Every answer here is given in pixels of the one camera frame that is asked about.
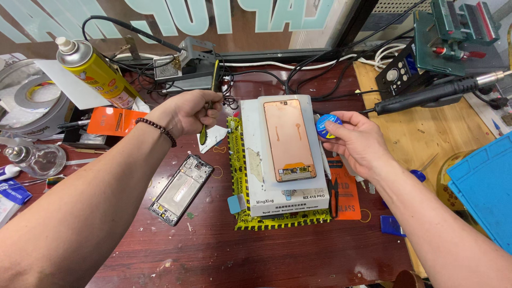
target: orange card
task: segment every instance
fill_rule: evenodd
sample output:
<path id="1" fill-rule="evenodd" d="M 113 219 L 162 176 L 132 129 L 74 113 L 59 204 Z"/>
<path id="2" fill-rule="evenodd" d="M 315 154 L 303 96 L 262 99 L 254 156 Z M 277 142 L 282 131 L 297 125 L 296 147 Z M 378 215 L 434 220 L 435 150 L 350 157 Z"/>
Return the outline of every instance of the orange card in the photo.
<path id="1" fill-rule="evenodd" d="M 360 220 L 361 209 L 359 207 L 355 177 L 349 174 L 339 156 L 327 158 L 327 160 L 331 170 L 331 181 L 328 182 L 328 189 L 333 196 L 337 195 L 338 199 L 338 215 L 335 219 Z"/>
<path id="2" fill-rule="evenodd" d="M 87 133 L 126 136 L 133 127 L 135 120 L 145 117 L 146 112 L 133 111 L 112 107 L 96 107 L 91 116 L 91 122 L 87 127 Z"/>

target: yellow spray can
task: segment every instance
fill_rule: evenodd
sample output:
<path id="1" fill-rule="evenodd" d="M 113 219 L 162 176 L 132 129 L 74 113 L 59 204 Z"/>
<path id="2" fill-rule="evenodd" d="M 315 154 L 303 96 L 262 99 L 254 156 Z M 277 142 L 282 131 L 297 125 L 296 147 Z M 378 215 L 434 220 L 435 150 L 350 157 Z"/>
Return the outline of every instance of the yellow spray can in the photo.
<path id="1" fill-rule="evenodd" d="M 131 108 L 139 93 L 112 67 L 107 60 L 85 40 L 58 37 L 57 60 L 60 64 L 94 88 L 112 105 Z"/>

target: soldering iron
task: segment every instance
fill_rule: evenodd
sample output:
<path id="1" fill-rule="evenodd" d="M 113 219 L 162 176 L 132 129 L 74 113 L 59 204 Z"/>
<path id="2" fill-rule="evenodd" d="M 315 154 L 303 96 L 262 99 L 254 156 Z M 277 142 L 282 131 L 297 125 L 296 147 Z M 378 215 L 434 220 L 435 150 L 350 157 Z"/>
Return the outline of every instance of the soldering iron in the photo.
<path id="1" fill-rule="evenodd" d="M 362 113 L 377 112 L 377 115 L 390 114 L 409 108 L 434 103 L 445 97 L 458 94 L 476 92 L 478 88 L 496 84 L 512 71 L 492 72 L 478 77 L 464 77 L 431 88 L 395 96 L 375 104 L 374 108 L 362 111 Z"/>

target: yellow wooden board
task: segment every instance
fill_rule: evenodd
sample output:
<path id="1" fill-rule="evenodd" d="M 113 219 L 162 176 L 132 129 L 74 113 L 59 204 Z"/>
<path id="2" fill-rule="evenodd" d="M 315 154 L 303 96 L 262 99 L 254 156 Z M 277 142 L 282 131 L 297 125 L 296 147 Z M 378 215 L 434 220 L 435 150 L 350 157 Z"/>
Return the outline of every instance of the yellow wooden board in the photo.
<path id="1" fill-rule="evenodd" d="M 361 91 L 377 90 L 375 76 L 379 74 L 373 66 L 354 63 Z M 373 108 L 380 101 L 379 93 L 364 94 L 366 108 Z M 455 153 L 477 149 L 495 140 L 489 128 L 462 100 L 440 108 L 412 108 L 405 111 L 369 118 L 376 122 L 386 144 L 395 159 L 407 170 L 421 169 L 434 155 L 434 162 L 424 171 L 425 185 L 435 193 L 437 174 L 445 160 Z M 415 272 L 426 277 L 425 270 L 406 240 Z"/>

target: forearm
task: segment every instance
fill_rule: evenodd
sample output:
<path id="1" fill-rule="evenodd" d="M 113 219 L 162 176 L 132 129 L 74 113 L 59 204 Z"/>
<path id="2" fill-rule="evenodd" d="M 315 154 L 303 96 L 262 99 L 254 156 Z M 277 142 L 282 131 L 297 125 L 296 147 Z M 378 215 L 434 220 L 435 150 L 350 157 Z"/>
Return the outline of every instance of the forearm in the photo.
<path id="1" fill-rule="evenodd" d="M 170 145 L 138 124 L 9 222 L 0 230 L 0 259 L 14 278 L 0 285 L 85 286 L 128 230 Z"/>
<path id="2" fill-rule="evenodd" d="M 506 286 L 512 281 L 512 257 L 457 217 L 398 163 L 376 175 L 372 182 L 436 287 L 483 287 L 489 279 Z"/>

